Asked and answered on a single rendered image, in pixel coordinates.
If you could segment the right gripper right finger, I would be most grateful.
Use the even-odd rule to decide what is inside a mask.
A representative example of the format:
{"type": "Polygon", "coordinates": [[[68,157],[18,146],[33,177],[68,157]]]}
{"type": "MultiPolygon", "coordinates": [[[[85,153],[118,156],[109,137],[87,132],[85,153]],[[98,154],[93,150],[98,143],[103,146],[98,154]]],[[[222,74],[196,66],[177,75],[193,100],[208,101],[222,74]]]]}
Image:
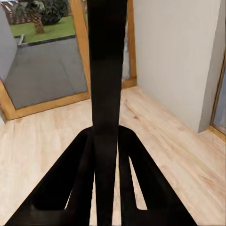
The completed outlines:
{"type": "Polygon", "coordinates": [[[121,226],[198,226],[142,142],[131,129],[119,125],[121,226]],[[129,156],[147,210],[136,205],[129,156]]]}

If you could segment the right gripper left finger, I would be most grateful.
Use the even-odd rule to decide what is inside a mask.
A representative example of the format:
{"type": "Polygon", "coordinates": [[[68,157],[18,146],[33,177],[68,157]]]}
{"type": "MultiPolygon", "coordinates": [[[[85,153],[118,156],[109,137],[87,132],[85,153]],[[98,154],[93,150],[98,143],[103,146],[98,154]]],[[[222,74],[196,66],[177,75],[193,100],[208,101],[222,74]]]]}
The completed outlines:
{"type": "Polygon", "coordinates": [[[5,226],[89,226],[95,157],[93,127],[69,144],[5,226]]]}

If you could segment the poster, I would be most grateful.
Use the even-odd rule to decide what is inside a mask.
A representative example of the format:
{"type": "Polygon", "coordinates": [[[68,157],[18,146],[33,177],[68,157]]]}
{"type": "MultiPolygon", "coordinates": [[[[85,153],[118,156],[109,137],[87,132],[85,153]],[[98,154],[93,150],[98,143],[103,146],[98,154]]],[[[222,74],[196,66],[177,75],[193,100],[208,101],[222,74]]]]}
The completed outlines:
{"type": "Polygon", "coordinates": [[[112,226],[127,0],[87,0],[97,226],[112,226]]]}

